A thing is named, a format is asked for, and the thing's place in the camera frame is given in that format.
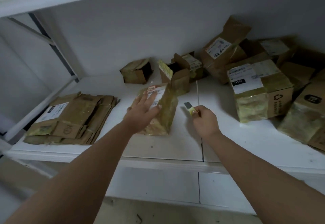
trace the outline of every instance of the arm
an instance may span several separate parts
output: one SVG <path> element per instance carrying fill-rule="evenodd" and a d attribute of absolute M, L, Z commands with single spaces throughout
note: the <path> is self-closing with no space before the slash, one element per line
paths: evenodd
<path fill-rule="evenodd" d="M 11 223 L 93 223 L 122 153 L 134 133 L 159 113 L 157 93 L 136 98 L 124 120 L 80 154 L 7 220 Z"/>
<path fill-rule="evenodd" d="M 323 223 L 325 196 L 224 136 L 215 114 L 193 113 L 197 132 L 219 157 L 263 223 Z"/>

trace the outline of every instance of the person's left arm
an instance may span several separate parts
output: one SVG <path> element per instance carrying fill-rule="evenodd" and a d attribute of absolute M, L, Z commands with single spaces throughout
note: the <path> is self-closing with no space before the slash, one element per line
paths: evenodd
<path fill-rule="evenodd" d="M 135 99 L 124 120 L 80 154 L 24 202 L 5 222 L 93 223 L 116 166 L 131 136 L 143 130 L 159 113 L 149 110 L 157 93 Z"/>

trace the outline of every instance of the person's right arm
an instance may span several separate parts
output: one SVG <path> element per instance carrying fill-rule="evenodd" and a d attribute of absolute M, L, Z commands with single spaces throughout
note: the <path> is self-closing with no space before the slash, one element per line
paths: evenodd
<path fill-rule="evenodd" d="M 215 114 L 195 107 L 193 123 L 263 223 L 325 223 L 325 195 L 242 148 L 218 127 Z"/>

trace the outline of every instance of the person's left hand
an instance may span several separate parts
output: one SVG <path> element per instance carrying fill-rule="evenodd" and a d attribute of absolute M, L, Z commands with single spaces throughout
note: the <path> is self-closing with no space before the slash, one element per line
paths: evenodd
<path fill-rule="evenodd" d="M 152 121 L 152 119 L 160 112 L 162 106 L 157 105 L 149 110 L 157 92 L 153 92 L 149 98 L 148 92 L 144 91 L 142 98 L 139 96 L 133 101 L 131 107 L 126 111 L 123 123 L 127 126 L 128 131 L 133 134 L 142 131 Z"/>

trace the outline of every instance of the hand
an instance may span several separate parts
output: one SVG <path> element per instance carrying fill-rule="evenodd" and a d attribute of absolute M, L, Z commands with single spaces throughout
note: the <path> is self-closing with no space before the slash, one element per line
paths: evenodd
<path fill-rule="evenodd" d="M 193 124 L 198 134 L 206 141 L 214 135 L 221 135 L 217 116 L 205 106 L 195 107 L 196 112 L 193 111 Z"/>
<path fill-rule="evenodd" d="M 152 119 L 160 112 L 162 108 L 161 105 L 149 110 L 156 95 L 157 92 L 153 92 L 147 99 L 148 93 L 147 91 L 144 91 L 143 96 L 141 98 L 138 96 L 133 101 L 131 107 L 127 109 L 122 122 L 127 126 L 128 131 L 132 132 L 132 134 L 140 132 L 146 128 L 150 121 L 152 121 Z"/>

